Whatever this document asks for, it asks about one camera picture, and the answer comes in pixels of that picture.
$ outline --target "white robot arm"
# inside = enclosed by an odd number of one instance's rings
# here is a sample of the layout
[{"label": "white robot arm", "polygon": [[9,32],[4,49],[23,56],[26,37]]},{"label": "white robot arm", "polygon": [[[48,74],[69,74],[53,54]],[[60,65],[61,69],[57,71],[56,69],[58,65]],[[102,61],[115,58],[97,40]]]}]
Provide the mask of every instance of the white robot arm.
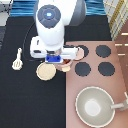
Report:
[{"label": "white robot arm", "polygon": [[31,56],[45,58],[47,63],[75,59],[77,48],[63,48],[64,27],[78,26],[85,19],[85,13],[84,0],[38,0],[34,7],[38,36],[32,38]]}]

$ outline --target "table surface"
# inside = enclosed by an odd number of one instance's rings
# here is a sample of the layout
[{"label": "table surface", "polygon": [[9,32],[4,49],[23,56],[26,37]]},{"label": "table surface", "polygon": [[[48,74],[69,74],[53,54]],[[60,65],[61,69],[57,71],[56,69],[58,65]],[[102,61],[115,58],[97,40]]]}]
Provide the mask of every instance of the table surface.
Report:
[{"label": "table surface", "polygon": [[[114,103],[120,103],[125,100],[124,92],[126,87],[117,56],[115,42],[110,41],[83,41],[67,42],[68,45],[85,45],[89,49],[87,57],[80,61],[74,61],[72,68],[66,73],[66,128],[90,128],[84,124],[76,114],[75,100],[78,93],[89,86],[97,86],[107,91],[113,98]],[[107,58],[97,56],[95,50],[99,45],[107,45],[111,48],[111,55]],[[110,62],[115,67],[115,73],[112,76],[102,76],[98,71],[98,65],[101,62]],[[80,77],[75,73],[75,65],[78,62],[86,62],[91,67],[88,76]],[[105,128],[127,128],[128,110],[120,112],[116,110],[113,121]]]}]

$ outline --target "black circle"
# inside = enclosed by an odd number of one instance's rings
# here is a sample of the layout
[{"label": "black circle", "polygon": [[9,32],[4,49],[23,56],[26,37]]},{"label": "black circle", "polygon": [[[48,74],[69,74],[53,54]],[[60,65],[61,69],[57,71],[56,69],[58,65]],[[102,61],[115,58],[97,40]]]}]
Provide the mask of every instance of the black circle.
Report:
[{"label": "black circle", "polygon": [[88,55],[89,50],[88,50],[88,48],[86,46],[78,45],[77,47],[80,47],[80,48],[82,48],[84,50],[84,57],[86,57]]},{"label": "black circle", "polygon": [[51,20],[55,17],[55,13],[51,9],[44,10],[44,18],[47,20]]},{"label": "black circle", "polygon": [[60,18],[60,10],[54,5],[44,5],[38,10],[38,20],[45,28],[54,28]]},{"label": "black circle", "polygon": [[75,66],[75,72],[79,76],[87,76],[91,71],[91,68],[86,62],[79,62]]},{"label": "black circle", "polygon": [[109,62],[100,63],[98,70],[103,76],[112,76],[115,73],[114,66]]},{"label": "black circle", "polygon": [[96,48],[96,54],[102,58],[105,58],[111,54],[111,49],[106,45],[99,45]]}]

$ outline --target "white bowl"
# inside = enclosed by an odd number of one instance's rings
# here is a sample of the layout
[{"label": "white bowl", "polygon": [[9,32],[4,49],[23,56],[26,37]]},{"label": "white bowl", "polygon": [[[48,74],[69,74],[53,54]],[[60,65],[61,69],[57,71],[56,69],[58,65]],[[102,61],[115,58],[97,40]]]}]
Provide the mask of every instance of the white bowl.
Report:
[{"label": "white bowl", "polygon": [[76,112],[79,118],[91,127],[105,127],[114,118],[112,97],[99,87],[87,87],[76,98]]}]

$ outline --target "round cookie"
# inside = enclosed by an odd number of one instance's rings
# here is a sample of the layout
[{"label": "round cookie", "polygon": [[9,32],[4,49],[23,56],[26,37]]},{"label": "round cookie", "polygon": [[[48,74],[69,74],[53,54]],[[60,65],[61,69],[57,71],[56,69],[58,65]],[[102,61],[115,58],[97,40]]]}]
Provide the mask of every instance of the round cookie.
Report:
[{"label": "round cookie", "polygon": [[41,63],[36,70],[37,76],[44,81],[51,80],[56,74],[53,64]]}]

